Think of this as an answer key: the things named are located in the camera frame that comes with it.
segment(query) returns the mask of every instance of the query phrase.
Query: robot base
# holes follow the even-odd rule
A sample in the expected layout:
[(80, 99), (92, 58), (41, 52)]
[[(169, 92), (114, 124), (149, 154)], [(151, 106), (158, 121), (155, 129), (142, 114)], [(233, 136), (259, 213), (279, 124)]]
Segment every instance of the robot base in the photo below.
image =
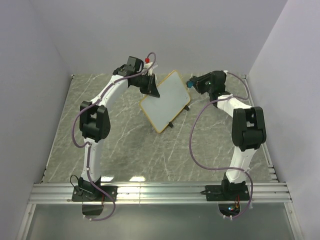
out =
[[(100, 185), (100, 179), (96, 182), (96, 185), (109, 194), (114, 201), (117, 199), (118, 187), (110, 186), (110, 185)], [(111, 202), (111, 199), (103, 195), (101, 192), (94, 189), (92, 191), (91, 188), (84, 190), (80, 188), (78, 185), (74, 187), (72, 193), (72, 202), (101, 202), (101, 204), (82, 204), (82, 214), (85, 216), (99, 216), (103, 209), (103, 202)]]
[(206, 185), (205, 190), (201, 192), (206, 196), (208, 202), (226, 202), (226, 201), (249, 201), (250, 195), (246, 182), (233, 183), (229, 182), (224, 174), (221, 185)]

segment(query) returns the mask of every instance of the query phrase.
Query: white wall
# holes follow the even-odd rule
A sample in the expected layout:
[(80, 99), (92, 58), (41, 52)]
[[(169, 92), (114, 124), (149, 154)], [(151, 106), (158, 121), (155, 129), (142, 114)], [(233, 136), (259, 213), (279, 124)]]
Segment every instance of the white wall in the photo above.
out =
[(154, 51), (157, 72), (247, 74), (287, 0), (31, 0), (72, 73)]
[(29, 1), (0, 1), (0, 33), (0, 238), (11, 240), (44, 172), (70, 75)]
[(320, 236), (319, 26), (319, 0), (288, 0), (249, 73), (272, 162), (308, 240)]

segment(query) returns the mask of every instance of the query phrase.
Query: white robotic arm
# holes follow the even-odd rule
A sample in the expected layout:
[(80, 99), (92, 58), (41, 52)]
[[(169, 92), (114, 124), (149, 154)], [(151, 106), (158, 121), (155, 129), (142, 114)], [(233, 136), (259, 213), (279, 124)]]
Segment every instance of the white robotic arm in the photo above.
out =
[[(218, 97), (218, 99), (226, 99), (229, 96), (230, 95), (221, 95)], [(226, 112), (232, 118), (234, 117), (234, 109), (252, 108), (252, 106), (246, 105), (234, 97), (225, 101), (219, 101), (217, 103), (217, 107), (218, 109), (221, 109), (224, 112)], [(241, 151), (240, 147), (234, 146), (230, 167), (244, 169), (245, 171), (247, 171), (249, 169), (251, 159), (257, 150), (258, 149), (250, 148)], [(239, 184), (246, 180), (246, 175), (239, 170), (229, 169), (226, 171), (225, 175), (230, 181), (230, 183)]]
[[(223, 110), (232, 119), (232, 141), (235, 145), (230, 168), (249, 169), (252, 157), (266, 141), (263, 111), (239, 101), (226, 91), (227, 71), (212, 71), (203, 76), (192, 77), (187, 81), (188, 88), (194, 87), (200, 93), (208, 93), (210, 101), (219, 100), (213, 105)], [(229, 184), (241, 184), (246, 180), (244, 172), (227, 170), (225, 177)]]
[(91, 182), (98, 186), (101, 182), (102, 146), (111, 128), (108, 110), (115, 100), (131, 85), (138, 87), (142, 94), (160, 97), (153, 68), (155, 65), (152, 62), (144, 64), (142, 60), (130, 56), (127, 64), (113, 72), (108, 84), (95, 98), (89, 102), (82, 102), (79, 125), (84, 137), (85, 153), (82, 174), (78, 179), (79, 190), (75, 191), (77, 195), (84, 192), (88, 196), (91, 194), (94, 198), (98, 194)]

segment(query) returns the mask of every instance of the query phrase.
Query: cable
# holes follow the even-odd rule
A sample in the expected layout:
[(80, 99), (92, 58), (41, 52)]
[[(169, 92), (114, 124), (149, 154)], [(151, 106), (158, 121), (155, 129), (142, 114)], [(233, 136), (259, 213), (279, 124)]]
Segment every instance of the cable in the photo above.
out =
[(217, 102), (227, 101), (227, 100), (231, 99), (232, 97), (235, 97), (235, 98), (238, 98), (238, 99), (242, 99), (242, 100), (248, 100), (249, 97), (250, 97), (249, 89), (248, 89), (246, 83), (245, 83), (240, 77), (236, 76), (235, 74), (230, 73), (230, 72), (228, 72), (228, 74), (230, 74), (230, 75), (232, 75), (232, 76), (235, 76), (236, 78), (238, 78), (238, 79), (244, 84), (245, 89), (246, 89), (246, 92), (247, 92), (247, 97), (239, 97), (239, 96), (232, 96), (232, 95), (231, 95), (231, 96), (228, 96), (228, 97), (226, 97), (226, 98), (213, 100), (213, 101), (207, 103), (207, 104), (202, 108), (202, 110), (199, 112), (199, 114), (197, 115), (197, 117), (196, 117), (196, 119), (195, 119), (195, 121), (194, 121), (194, 124), (193, 124), (193, 126), (192, 126), (192, 128), (191, 128), (191, 132), (190, 132), (190, 136), (189, 136), (189, 152), (190, 152), (191, 158), (192, 158), (192, 160), (194, 161), (194, 163), (197, 164), (200, 168), (203, 168), (203, 169), (206, 169), (206, 170), (210, 170), (210, 171), (239, 170), (239, 171), (241, 171), (241, 172), (244, 172), (244, 174), (247, 175), (247, 177), (249, 178), (250, 183), (251, 183), (250, 198), (249, 198), (249, 201), (248, 201), (247, 205), (245, 206), (244, 210), (242, 210), (238, 215), (232, 217), (232, 218), (234, 219), (234, 218), (240, 217), (240, 216), (250, 207), (250, 203), (251, 203), (251, 201), (252, 201), (252, 196), (253, 196), (253, 193), (254, 193), (254, 182), (253, 182), (251, 176), (249, 175), (248, 172), (246, 172), (244, 169), (239, 168), (239, 167), (231, 167), (231, 166), (228, 166), (228, 167), (208, 167), (208, 166), (204, 166), (204, 165), (202, 165), (201, 163), (199, 163), (199, 162), (196, 160), (196, 158), (195, 158), (195, 156), (194, 156), (194, 154), (193, 154), (193, 151), (192, 151), (192, 135), (193, 135), (193, 133), (194, 133), (194, 130), (195, 130), (197, 121), (199, 120), (201, 114), (205, 111), (205, 109), (206, 109), (208, 106), (210, 106), (211, 104), (215, 104), (215, 103), (217, 103)]
[(242, 99), (242, 100), (248, 100), (249, 98), (250, 98), (250, 92), (249, 92), (249, 88), (248, 88), (248, 86), (247, 86), (247, 84), (245, 83), (245, 81), (243, 81), (242, 79), (241, 79), (241, 77), (238, 77), (237, 75), (235, 75), (234, 73), (232, 73), (232, 72), (229, 72), (229, 71), (226, 71), (227, 72), (227, 74), (230, 74), (230, 75), (232, 75), (232, 76), (234, 76), (235, 78), (237, 78), (238, 80), (240, 80), (240, 82), (244, 85), (244, 87), (245, 87), (245, 91), (246, 91), (246, 96), (247, 97), (243, 97), (243, 96), (236, 96), (236, 95), (233, 95), (236, 99)]
[(75, 185), (74, 185), (74, 184), (72, 183), (72, 181), (71, 181), (72, 177), (75, 177), (77, 181), (79, 181), (79, 178), (78, 178), (76, 175), (74, 175), (74, 174), (72, 174), (72, 175), (70, 176), (70, 180), (69, 180), (69, 181), (70, 181), (72, 187), (73, 187), (74, 189), (76, 189)]
[[(134, 74), (134, 75), (131, 75), (131, 76), (125, 76), (125, 77), (122, 77), (122, 78), (119, 78), (117, 80), (114, 81), (114, 84), (120, 82), (120, 81), (123, 81), (123, 80), (127, 80), (127, 79), (131, 79), (131, 78), (135, 78), (137, 76), (140, 76), (144, 73), (147, 73), (155, 64), (156, 62), (156, 59), (157, 59), (157, 56), (156, 54), (152, 51), (148, 54), (147, 58), (149, 58), (150, 55), (153, 55), (154, 57), (154, 60), (152, 62), (152, 64), (150, 65), (150, 67), (148, 67), (145, 71), (142, 71), (137, 73), (137, 74)], [(95, 185), (95, 183), (92, 181), (92, 178), (90, 176), (90, 152), (91, 152), (91, 146), (92, 144), (89, 142), (89, 141), (86, 141), (84, 144), (80, 145), (77, 143), (76, 141), (76, 138), (75, 138), (75, 127), (76, 127), (76, 123), (77, 123), (77, 120), (78, 118), (80, 117), (81, 114), (83, 114), (85, 111), (91, 109), (92, 107), (94, 107), (95, 105), (97, 105), (98, 103), (101, 102), (101, 100), (104, 98), (105, 94), (108, 92), (108, 90), (114, 85), (114, 84), (109, 84), (105, 90), (102, 92), (102, 94), (100, 95), (100, 98), (92, 103), (91, 105), (85, 107), (84, 109), (82, 109), (75, 117), (74, 121), (73, 121), (73, 124), (72, 124), (72, 131), (71, 131), (71, 138), (72, 138), (72, 142), (74, 143), (74, 145), (77, 147), (77, 148), (84, 148), (88, 145), (88, 151), (87, 151), (87, 159), (86, 159), (86, 175), (88, 177), (88, 180), (90, 182), (90, 184), (95, 188), (97, 189), (98, 191), (100, 191), (102, 194), (104, 194), (107, 198), (109, 198), (112, 203), (113, 203), (113, 209), (111, 211), (111, 213), (108, 215), (108, 216), (105, 216), (105, 217), (102, 217), (102, 218), (90, 218), (88, 216), (85, 216), (87, 219), (89, 219), (90, 221), (103, 221), (103, 220), (106, 220), (108, 218), (110, 218), (112, 216), (112, 214), (114, 214), (115, 210), (116, 210), (116, 203), (115, 203), (115, 200), (108, 194), (106, 193), (105, 191), (103, 191), (100, 187), (98, 187), (97, 185)]]
[(236, 196), (235, 201), (234, 201), (234, 205), (236, 208), (239, 208), (240, 206), (240, 197), (239, 194)]

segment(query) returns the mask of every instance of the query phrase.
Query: metal extrusion rail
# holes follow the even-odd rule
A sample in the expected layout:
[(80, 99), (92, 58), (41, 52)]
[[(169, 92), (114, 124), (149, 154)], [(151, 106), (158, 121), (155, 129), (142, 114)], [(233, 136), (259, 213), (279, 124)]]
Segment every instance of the metal extrusion rail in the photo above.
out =
[[(205, 185), (220, 185), (212, 182), (104, 182), (102, 185), (118, 186), (116, 204), (212, 204), (206, 201), (200, 192)], [(72, 202), (74, 188), (69, 183), (34, 184), (29, 204), (82, 204)], [(291, 203), (291, 196), (286, 183), (254, 183), (253, 203)]]

